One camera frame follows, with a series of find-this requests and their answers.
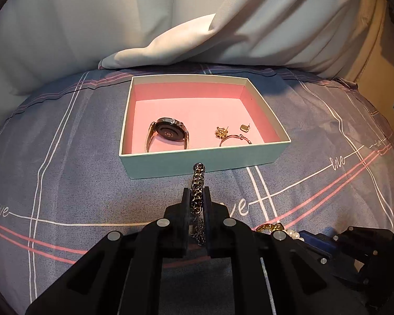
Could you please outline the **gold flower brooch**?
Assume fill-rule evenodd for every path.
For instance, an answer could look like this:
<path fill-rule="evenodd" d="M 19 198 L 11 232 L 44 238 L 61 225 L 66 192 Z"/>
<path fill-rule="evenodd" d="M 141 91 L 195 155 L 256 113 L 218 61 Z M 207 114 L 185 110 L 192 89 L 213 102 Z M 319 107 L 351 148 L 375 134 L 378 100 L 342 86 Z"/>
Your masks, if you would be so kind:
<path fill-rule="evenodd" d="M 218 139 L 225 139 L 228 136 L 228 127 L 216 127 L 215 136 Z"/>

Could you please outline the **blue-grey patterned bedsheet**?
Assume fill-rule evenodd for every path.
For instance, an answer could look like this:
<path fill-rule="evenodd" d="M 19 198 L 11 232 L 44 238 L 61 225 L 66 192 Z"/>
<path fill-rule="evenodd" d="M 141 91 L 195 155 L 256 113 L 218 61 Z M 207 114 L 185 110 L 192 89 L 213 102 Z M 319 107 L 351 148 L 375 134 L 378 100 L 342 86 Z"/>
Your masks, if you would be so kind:
<path fill-rule="evenodd" d="M 132 77 L 166 73 L 248 78 L 290 135 L 272 164 L 206 174 L 232 217 L 326 235 L 394 228 L 394 132 L 350 83 L 243 66 L 79 73 L 0 126 L 0 292 L 17 314 L 109 231 L 138 232 L 181 199 L 190 176 L 133 180 L 118 156 Z"/>

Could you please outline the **small gold square earring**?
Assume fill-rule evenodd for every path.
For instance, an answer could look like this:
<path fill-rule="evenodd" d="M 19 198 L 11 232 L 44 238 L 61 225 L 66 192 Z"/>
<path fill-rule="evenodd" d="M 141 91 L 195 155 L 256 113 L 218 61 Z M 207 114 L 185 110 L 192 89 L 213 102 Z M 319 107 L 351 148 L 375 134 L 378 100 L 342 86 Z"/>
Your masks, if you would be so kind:
<path fill-rule="evenodd" d="M 249 132 L 249 130 L 250 130 L 250 125 L 249 125 L 249 124 L 241 124 L 241 125 L 240 125 L 240 130 L 241 130 L 242 132 Z"/>

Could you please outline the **teal box pink interior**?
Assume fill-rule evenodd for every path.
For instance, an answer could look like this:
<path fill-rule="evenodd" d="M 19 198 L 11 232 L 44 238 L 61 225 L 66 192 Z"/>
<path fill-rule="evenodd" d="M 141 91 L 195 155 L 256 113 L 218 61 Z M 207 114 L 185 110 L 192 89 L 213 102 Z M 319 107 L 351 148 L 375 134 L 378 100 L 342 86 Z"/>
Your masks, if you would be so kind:
<path fill-rule="evenodd" d="M 183 142 L 156 135 L 145 150 L 149 125 L 161 117 L 183 122 Z M 249 124 L 249 132 L 240 130 Z M 228 127 L 218 139 L 216 127 Z M 144 75 L 132 78 L 119 145 L 131 179 L 191 174 L 201 162 L 207 172 L 274 162 L 291 139 L 251 80 L 221 75 Z"/>

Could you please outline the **white curtain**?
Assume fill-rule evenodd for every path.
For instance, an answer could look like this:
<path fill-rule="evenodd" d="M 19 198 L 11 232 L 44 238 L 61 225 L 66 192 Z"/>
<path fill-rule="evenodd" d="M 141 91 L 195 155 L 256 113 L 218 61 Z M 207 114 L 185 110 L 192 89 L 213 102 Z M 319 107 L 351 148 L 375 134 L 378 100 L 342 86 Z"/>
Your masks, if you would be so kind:
<path fill-rule="evenodd" d="M 39 87 L 95 68 L 182 60 L 354 80 L 384 0 L 6 0 L 0 124 Z"/>

